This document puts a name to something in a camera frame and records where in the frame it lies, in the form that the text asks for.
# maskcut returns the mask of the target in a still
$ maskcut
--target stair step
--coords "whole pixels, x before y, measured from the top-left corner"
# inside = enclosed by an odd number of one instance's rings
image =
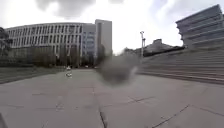
[[[175,74],[156,73],[156,72],[141,72],[139,74],[167,77],[167,78],[173,78],[173,79],[182,79],[182,80],[188,80],[188,81],[199,81],[199,82],[205,82],[205,83],[224,84],[223,78],[201,77],[201,76],[193,76],[193,75],[175,75]]]
[[[193,76],[203,76],[203,77],[215,77],[215,78],[224,78],[224,71],[223,72],[204,72],[204,71],[174,71],[174,70],[156,70],[156,69],[148,69],[144,70],[145,72],[156,72],[156,73],[168,73],[168,74],[175,74],[175,75],[193,75]]]

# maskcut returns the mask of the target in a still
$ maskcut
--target white building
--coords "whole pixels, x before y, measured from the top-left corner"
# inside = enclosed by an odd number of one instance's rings
[[[112,21],[96,20],[96,50],[103,45],[105,55],[112,55]]]
[[[102,31],[107,30],[107,26],[102,25]],[[56,56],[59,55],[60,46],[66,46],[66,50],[69,50],[72,46],[76,46],[77,50],[80,51],[80,56],[85,57],[89,54],[97,57],[97,36],[106,38],[110,45],[106,44],[107,51],[112,50],[112,28],[111,35],[108,38],[103,33],[96,34],[97,25],[91,23],[45,23],[45,24],[34,24],[24,25],[18,27],[7,28],[6,31],[9,34],[9,38],[13,39],[12,49],[30,48],[31,46],[39,46],[46,48],[50,46]]]

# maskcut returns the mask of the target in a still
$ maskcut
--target concrete ground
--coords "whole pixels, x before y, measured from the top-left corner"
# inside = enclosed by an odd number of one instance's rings
[[[0,112],[8,128],[221,128],[223,87],[144,75],[112,87],[73,70],[1,84]]]

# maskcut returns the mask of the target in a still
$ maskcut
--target building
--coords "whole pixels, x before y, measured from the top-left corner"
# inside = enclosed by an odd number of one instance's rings
[[[146,52],[159,52],[170,48],[172,48],[172,46],[163,44],[162,39],[156,39],[152,44],[147,45],[144,50]]]
[[[145,54],[145,53],[152,53],[152,52],[160,52],[163,50],[171,49],[172,47],[173,46],[162,43],[162,39],[156,39],[153,41],[152,44],[145,46],[143,50]],[[142,50],[141,48],[137,48],[134,50],[134,52],[137,55],[141,56],[141,50]]]
[[[62,51],[66,51],[67,55],[74,53],[71,52],[71,49],[75,47],[80,57],[95,55],[94,57],[97,58],[97,44],[102,43],[97,42],[98,36],[108,42],[108,44],[105,43],[106,51],[112,50],[112,28],[111,32],[107,31],[107,23],[111,23],[112,26],[112,22],[100,20],[103,23],[101,23],[100,29],[97,29],[98,21],[96,20],[97,24],[45,23],[7,28],[9,38],[13,40],[12,56],[25,56],[31,47],[38,47],[40,51],[53,51],[54,55],[59,57]],[[105,32],[105,34],[97,33],[97,30]]]
[[[112,21],[96,20],[95,24],[97,37],[96,50],[103,50],[107,56],[112,55]]]
[[[212,6],[176,22],[187,47],[220,45],[224,42],[224,17],[219,5]]]

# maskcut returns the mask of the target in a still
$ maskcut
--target paved plaza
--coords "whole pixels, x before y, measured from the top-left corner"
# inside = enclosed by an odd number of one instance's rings
[[[224,86],[137,75],[109,86],[93,70],[0,85],[8,128],[221,128]]]

